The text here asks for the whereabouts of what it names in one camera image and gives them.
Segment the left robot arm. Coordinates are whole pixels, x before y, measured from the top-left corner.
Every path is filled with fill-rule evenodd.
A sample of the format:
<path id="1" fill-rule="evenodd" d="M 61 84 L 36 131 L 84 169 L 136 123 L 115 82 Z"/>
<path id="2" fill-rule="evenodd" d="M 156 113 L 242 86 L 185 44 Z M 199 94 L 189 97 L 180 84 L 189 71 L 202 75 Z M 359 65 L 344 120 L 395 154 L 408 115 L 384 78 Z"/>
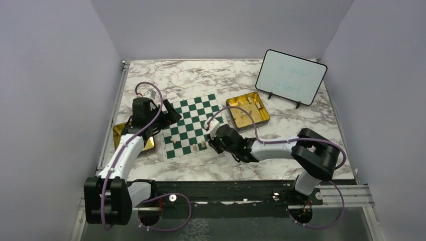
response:
<path id="1" fill-rule="evenodd" d="M 166 99 L 159 105 L 146 97 L 133 100 L 131 121 L 123 129 L 120 143 L 106 167 L 83 185 L 86 221 L 106 229 L 128 224 L 132 210 L 141 202 L 152 206 L 158 193 L 151 181 L 127 183 L 130 169 L 147 141 L 177 123 L 181 115 Z"/>

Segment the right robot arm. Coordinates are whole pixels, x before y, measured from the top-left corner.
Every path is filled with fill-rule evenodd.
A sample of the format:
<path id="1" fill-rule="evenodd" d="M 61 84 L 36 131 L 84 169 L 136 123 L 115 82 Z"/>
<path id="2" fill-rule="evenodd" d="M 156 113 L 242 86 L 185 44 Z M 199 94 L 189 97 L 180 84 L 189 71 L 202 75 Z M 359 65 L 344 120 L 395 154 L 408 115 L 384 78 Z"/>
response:
<path id="1" fill-rule="evenodd" d="M 208 145 L 216 153 L 227 152 L 237 162 L 251 163 L 269 159 L 294 159 L 303 169 L 290 190 L 296 204 L 307 201 L 322 181 L 330 181 L 344 150 L 311 129 L 303 128 L 293 137 L 258 140 L 244 138 L 228 124 L 208 124 Z"/>

